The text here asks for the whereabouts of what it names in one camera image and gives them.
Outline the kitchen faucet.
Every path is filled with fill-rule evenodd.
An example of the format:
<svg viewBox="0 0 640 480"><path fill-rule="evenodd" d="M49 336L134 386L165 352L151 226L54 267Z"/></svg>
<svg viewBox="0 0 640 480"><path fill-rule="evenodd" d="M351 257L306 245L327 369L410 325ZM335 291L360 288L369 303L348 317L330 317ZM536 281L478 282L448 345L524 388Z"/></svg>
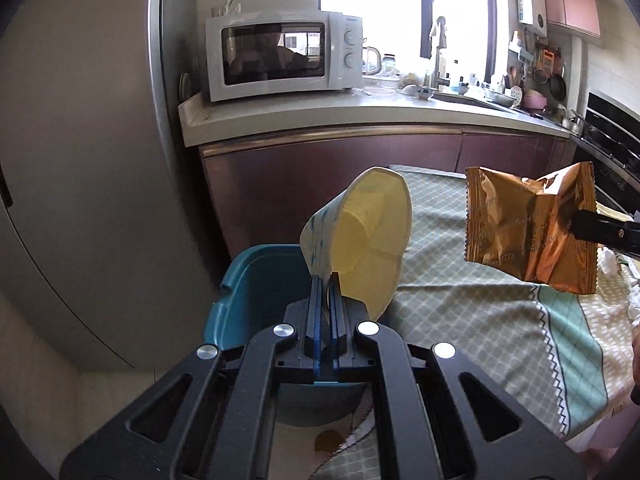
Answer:
<svg viewBox="0 0 640 480"><path fill-rule="evenodd" d="M444 16L436 18L431 37L434 67L428 85L433 90L439 91L440 88L449 86L449 79L446 76L445 58L442 54L442 51L447 49L446 18Z"/></svg>

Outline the glass kettle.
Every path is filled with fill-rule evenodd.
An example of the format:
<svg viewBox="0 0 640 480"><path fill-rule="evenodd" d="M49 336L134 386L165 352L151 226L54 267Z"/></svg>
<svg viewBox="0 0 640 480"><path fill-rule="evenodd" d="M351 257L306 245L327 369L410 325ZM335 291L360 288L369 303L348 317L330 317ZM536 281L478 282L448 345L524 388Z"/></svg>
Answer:
<svg viewBox="0 0 640 480"><path fill-rule="evenodd" d="M375 76L381 73L382 55L381 52L371 46L362 47L362 74L363 76Z"/></svg>

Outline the window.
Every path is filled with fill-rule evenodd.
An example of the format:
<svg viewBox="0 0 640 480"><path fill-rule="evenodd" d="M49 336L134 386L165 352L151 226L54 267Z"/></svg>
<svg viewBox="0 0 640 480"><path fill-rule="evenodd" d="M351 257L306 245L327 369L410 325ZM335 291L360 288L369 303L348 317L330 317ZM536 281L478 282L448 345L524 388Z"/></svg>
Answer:
<svg viewBox="0 0 640 480"><path fill-rule="evenodd" d="M506 72L509 0L320 0L320 8L362 18L366 45L393 55L403 75L424 76L435 67L432 56L421 55L421 44L431 31L424 18L427 11L446 21L442 57L447 68L459 62L459 75L486 81Z"/></svg>

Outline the pink wall cabinet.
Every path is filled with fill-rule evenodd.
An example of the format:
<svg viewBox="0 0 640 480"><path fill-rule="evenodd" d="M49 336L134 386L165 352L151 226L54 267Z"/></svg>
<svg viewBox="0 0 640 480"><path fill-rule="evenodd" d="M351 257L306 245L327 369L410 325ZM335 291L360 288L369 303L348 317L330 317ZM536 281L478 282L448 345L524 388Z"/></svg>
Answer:
<svg viewBox="0 0 640 480"><path fill-rule="evenodd" d="M550 25L585 38L601 38L596 0L546 0L546 11Z"/></svg>

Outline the grey refrigerator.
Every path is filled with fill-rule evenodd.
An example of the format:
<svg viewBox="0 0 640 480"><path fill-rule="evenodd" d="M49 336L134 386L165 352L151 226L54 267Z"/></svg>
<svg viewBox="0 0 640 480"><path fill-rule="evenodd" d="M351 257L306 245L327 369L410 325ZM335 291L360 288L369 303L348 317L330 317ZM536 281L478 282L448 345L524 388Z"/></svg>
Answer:
<svg viewBox="0 0 640 480"><path fill-rule="evenodd" d="M1 288L83 370L173 366L217 287L178 121L195 0L1 0Z"/></svg>

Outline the white tissue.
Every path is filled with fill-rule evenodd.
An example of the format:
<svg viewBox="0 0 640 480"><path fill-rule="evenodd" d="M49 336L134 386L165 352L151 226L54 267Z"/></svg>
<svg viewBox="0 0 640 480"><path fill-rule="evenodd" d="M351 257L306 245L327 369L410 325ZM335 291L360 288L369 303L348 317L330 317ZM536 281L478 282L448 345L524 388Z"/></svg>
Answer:
<svg viewBox="0 0 640 480"><path fill-rule="evenodd" d="M639 325L639 263L612 249L598 248L598 294L622 309L633 326Z"/></svg>

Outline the crushed paper cup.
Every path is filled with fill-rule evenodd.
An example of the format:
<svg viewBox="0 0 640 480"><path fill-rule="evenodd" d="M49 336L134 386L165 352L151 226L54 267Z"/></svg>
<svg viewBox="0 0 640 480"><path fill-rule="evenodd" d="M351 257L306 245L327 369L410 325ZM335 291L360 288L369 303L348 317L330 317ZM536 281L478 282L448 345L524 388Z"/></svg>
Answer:
<svg viewBox="0 0 640 480"><path fill-rule="evenodd" d="M342 294L376 321L394 298L411 229L405 178L372 167L309 218L299 246L312 275L327 283L337 274Z"/></svg>

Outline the white microwave oven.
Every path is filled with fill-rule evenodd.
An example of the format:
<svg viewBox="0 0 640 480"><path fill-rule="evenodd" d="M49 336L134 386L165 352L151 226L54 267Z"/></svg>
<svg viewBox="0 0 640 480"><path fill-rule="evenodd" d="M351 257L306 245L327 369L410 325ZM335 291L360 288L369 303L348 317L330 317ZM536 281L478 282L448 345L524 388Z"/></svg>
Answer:
<svg viewBox="0 0 640 480"><path fill-rule="evenodd" d="M341 12L264 11L205 22L209 99L345 90L362 85L362 19Z"/></svg>

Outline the white water heater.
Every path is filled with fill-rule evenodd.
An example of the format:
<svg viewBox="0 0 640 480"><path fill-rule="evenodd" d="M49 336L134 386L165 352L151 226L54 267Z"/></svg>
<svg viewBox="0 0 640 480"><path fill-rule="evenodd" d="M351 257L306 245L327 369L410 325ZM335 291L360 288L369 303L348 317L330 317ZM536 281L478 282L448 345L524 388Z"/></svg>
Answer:
<svg viewBox="0 0 640 480"><path fill-rule="evenodd" d="M538 37L546 38L546 0L518 0L518 21Z"/></svg>

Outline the patterned tablecloth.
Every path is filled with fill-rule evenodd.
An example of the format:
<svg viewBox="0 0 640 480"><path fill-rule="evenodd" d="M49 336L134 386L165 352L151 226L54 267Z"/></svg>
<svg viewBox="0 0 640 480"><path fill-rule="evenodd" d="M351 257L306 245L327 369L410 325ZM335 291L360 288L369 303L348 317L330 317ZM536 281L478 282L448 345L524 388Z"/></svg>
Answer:
<svg viewBox="0 0 640 480"><path fill-rule="evenodd" d="M449 342L576 448L625 414L632 327L598 290L574 295L466 261L466 183L403 166L412 231L390 326L410 344Z"/></svg>

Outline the orange snack wrapper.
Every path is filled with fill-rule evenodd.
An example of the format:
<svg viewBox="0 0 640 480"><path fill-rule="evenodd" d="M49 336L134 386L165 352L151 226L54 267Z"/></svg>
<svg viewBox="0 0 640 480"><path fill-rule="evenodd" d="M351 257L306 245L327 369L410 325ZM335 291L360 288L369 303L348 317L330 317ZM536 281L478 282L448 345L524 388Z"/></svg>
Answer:
<svg viewBox="0 0 640 480"><path fill-rule="evenodd" d="M597 211L590 162L539 179L485 167L469 167L465 177L466 261L560 292L596 291L597 244L570 232L576 212Z"/></svg>

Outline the kitchen counter with cabinets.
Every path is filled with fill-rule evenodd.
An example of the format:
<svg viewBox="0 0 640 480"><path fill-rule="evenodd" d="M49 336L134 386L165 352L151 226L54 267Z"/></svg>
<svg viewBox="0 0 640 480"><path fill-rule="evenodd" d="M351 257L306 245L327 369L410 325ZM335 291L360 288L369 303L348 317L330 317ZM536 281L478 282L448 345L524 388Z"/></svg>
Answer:
<svg viewBox="0 0 640 480"><path fill-rule="evenodd" d="M326 91L223 103L198 94L178 111L232 256L297 242L308 218L370 167L541 177L575 153L570 133L551 122L449 94Z"/></svg>

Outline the black built-in oven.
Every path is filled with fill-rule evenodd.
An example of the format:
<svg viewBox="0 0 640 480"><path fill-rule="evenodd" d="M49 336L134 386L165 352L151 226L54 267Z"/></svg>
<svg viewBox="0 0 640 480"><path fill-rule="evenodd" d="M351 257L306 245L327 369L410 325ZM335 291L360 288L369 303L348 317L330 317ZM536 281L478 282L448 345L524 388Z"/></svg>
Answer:
<svg viewBox="0 0 640 480"><path fill-rule="evenodd" d="M639 114L596 90L574 137L575 162L592 162L597 200L634 217L639 212Z"/></svg>

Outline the teal trash bin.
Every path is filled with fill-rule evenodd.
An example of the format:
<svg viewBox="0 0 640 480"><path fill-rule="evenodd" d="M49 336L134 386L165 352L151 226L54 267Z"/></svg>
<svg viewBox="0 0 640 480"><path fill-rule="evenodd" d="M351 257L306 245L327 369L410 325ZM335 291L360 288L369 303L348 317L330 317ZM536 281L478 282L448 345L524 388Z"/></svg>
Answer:
<svg viewBox="0 0 640 480"><path fill-rule="evenodd" d="M250 247L236 256L224 274L220 298L210 309L204 340L222 350L248 344L250 338L281 323L289 304L309 297L311 275L295 244ZM277 421L296 427L337 422L356 412L363 384L315 382L284 384L278 395Z"/></svg>

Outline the black frying pan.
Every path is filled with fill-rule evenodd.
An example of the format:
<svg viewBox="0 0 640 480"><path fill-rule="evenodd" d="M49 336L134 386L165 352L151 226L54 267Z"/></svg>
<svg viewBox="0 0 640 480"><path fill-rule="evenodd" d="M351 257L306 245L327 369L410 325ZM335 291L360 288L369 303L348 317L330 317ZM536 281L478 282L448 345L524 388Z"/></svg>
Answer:
<svg viewBox="0 0 640 480"><path fill-rule="evenodd" d="M558 102L564 102L567 96L567 86L564 78L560 74L553 74L549 80L549 91L552 98Z"/></svg>

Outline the pink bowl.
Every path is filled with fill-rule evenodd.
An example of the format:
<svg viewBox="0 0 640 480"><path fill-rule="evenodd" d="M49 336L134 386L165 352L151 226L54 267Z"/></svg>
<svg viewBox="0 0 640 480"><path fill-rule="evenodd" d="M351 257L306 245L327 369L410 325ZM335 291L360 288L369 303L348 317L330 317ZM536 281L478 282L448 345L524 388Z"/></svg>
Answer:
<svg viewBox="0 0 640 480"><path fill-rule="evenodd" d="M521 108L523 110L533 110L534 112L541 112L548 105L547 98L539 91L534 89L527 89L523 93Z"/></svg>

